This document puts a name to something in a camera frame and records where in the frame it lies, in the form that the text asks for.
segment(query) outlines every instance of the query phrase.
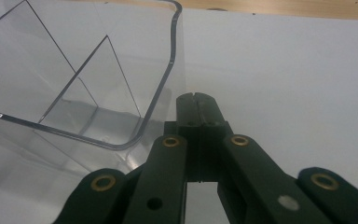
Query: transparent bin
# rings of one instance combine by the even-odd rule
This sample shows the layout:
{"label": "transparent bin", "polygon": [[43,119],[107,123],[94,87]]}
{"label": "transparent bin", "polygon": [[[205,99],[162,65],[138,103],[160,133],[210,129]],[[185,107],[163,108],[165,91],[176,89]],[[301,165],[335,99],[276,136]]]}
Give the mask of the transparent bin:
{"label": "transparent bin", "polygon": [[138,167],[174,119],[181,7],[127,3],[0,0],[0,223],[51,223],[83,176]]}

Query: wooden surface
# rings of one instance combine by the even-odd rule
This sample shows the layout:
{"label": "wooden surface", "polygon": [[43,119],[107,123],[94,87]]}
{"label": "wooden surface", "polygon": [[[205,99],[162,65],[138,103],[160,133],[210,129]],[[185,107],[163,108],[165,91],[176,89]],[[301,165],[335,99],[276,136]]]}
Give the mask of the wooden surface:
{"label": "wooden surface", "polygon": [[[95,1],[142,4],[142,1],[134,0]],[[358,20],[358,0],[178,0],[178,2],[187,8],[212,8],[259,14]]]}

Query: clear plastic container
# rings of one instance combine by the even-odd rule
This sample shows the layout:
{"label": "clear plastic container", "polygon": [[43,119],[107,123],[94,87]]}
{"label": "clear plastic container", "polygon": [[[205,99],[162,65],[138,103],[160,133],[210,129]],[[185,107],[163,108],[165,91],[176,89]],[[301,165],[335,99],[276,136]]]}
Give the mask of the clear plastic container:
{"label": "clear plastic container", "polygon": [[145,162],[186,90],[180,13],[0,0],[0,223],[51,223],[84,175]]}

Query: white table surface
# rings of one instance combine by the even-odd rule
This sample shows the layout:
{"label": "white table surface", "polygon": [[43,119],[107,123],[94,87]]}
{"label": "white table surface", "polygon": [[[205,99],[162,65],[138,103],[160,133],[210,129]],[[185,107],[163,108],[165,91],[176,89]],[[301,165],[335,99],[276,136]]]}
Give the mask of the white table surface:
{"label": "white table surface", "polygon": [[[184,10],[187,91],[289,175],[330,169],[358,188],[358,21]],[[214,184],[192,184],[186,223],[228,223]]]}

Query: screw hole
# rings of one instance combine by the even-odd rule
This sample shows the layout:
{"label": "screw hole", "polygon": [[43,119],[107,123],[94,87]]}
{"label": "screw hole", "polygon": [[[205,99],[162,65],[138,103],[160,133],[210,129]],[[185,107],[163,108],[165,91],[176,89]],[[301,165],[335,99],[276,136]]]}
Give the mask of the screw hole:
{"label": "screw hole", "polygon": [[338,189],[338,182],[336,179],[326,174],[314,174],[310,180],[322,189],[336,190]]}
{"label": "screw hole", "polygon": [[242,136],[233,136],[231,138],[231,142],[237,146],[246,146],[249,144],[249,140],[245,137],[242,137]]}
{"label": "screw hole", "polygon": [[100,175],[91,182],[91,188],[95,191],[106,191],[116,184],[116,179],[112,175]]}
{"label": "screw hole", "polygon": [[176,147],[179,145],[179,139],[174,137],[165,138],[162,144],[166,147]]}
{"label": "screw hole", "polygon": [[162,207],[162,200],[160,198],[151,198],[147,201],[147,207],[151,210],[159,210]]}

